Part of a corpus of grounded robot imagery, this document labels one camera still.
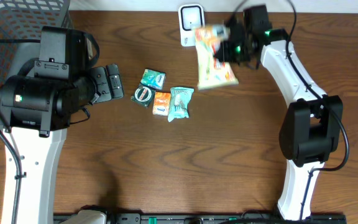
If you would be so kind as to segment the white snack bag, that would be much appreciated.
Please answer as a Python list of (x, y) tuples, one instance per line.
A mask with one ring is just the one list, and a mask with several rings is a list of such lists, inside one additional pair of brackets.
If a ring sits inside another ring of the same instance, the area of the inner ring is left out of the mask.
[(220, 86), (238, 85), (229, 63), (216, 59), (221, 42), (229, 37), (229, 29), (221, 24), (195, 29), (195, 47), (198, 57), (198, 89), (207, 90)]

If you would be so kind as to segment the teal tissue pack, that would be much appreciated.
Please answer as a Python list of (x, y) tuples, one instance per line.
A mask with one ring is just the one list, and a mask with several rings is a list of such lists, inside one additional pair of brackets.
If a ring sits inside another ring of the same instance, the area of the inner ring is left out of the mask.
[(151, 69), (145, 69), (140, 83), (156, 90), (162, 90), (166, 74)]

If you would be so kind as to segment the orange small box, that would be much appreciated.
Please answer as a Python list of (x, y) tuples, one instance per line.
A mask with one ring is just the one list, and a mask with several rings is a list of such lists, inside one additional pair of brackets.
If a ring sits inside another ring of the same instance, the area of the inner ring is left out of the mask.
[(170, 108), (171, 94), (164, 92), (156, 92), (152, 113), (154, 115), (167, 116)]

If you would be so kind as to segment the teal small packet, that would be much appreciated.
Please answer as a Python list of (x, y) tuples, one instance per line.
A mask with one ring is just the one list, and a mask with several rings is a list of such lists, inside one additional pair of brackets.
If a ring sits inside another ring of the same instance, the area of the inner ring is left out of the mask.
[(168, 112), (168, 122), (174, 119), (189, 118), (188, 104), (191, 101), (193, 88), (172, 87), (170, 89), (171, 100)]

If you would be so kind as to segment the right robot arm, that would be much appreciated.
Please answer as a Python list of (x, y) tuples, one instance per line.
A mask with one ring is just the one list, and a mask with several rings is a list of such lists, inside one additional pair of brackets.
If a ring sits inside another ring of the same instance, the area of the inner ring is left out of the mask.
[(344, 215), (311, 212), (319, 173), (342, 169), (349, 158), (349, 139), (341, 121), (343, 103), (329, 96), (310, 77), (292, 42), (293, 32), (275, 29), (264, 4), (248, 7), (239, 21), (233, 12), (229, 30), (214, 57), (220, 62), (263, 66), (273, 77), (287, 112), (279, 132), (279, 146), (287, 160), (283, 190), (275, 214), (242, 217), (242, 223), (345, 223)]

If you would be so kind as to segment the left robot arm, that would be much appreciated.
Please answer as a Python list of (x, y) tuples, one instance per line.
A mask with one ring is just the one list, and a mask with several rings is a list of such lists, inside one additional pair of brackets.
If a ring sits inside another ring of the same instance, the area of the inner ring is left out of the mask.
[(71, 116), (124, 96), (118, 67), (97, 67), (86, 32), (45, 26), (39, 56), (0, 89), (6, 143), (3, 223), (53, 223), (55, 182)]

